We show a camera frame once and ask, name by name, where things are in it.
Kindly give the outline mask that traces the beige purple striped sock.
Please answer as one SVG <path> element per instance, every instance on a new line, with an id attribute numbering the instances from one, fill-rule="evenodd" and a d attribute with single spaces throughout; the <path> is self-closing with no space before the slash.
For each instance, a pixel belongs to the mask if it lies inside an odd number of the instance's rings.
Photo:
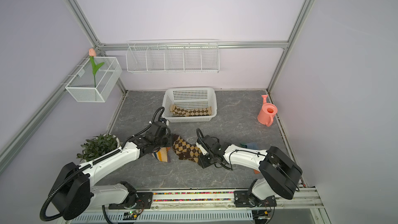
<path id="1" fill-rule="evenodd" d="M 162 147 L 152 153 L 152 156 L 160 162 L 169 163 L 171 161 L 169 156 L 170 147 Z"/>

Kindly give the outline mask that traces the dark brown argyle sock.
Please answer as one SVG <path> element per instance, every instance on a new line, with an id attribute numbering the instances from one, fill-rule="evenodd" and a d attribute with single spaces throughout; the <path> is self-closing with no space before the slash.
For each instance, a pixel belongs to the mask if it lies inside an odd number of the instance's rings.
<path id="1" fill-rule="evenodd" d="M 188 160 L 194 163 L 199 162 L 199 158 L 202 152 L 195 144 L 190 144 L 186 142 L 177 134 L 173 134 L 172 141 L 172 149 L 174 153 L 178 156 L 179 160 Z"/>

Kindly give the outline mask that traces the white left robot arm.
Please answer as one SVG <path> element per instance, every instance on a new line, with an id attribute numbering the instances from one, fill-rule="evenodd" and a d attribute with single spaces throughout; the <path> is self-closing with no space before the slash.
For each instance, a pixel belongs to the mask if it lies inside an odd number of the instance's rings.
<path id="1" fill-rule="evenodd" d="M 164 111 L 164 107 L 158 108 L 148 127 L 113 151 L 79 165 L 73 162 L 65 165 L 40 209 L 40 219 L 44 222 L 60 217 L 72 220 L 88 208 L 112 204 L 144 209 L 145 203 L 130 183 L 122 181 L 110 186 L 97 186 L 97 183 L 127 163 L 171 145 L 172 134 L 166 119 L 162 118 Z"/>

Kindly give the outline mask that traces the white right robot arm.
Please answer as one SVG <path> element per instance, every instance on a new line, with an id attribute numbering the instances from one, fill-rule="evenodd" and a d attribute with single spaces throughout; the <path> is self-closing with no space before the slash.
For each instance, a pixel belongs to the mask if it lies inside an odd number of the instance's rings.
<path id="1" fill-rule="evenodd" d="M 238 165 L 256 170 L 263 176 L 255 179 L 247 191 L 234 193 L 236 207 L 276 206 L 272 197 L 292 200 L 299 190 L 303 171 L 278 147 L 254 150 L 220 143 L 218 138 L 204 136 L 201 132 L 197 136 L 197 147 L 202 152 L 198 164 L 203 169 L 214 165 L 232 171 L 233 166 Z"/>

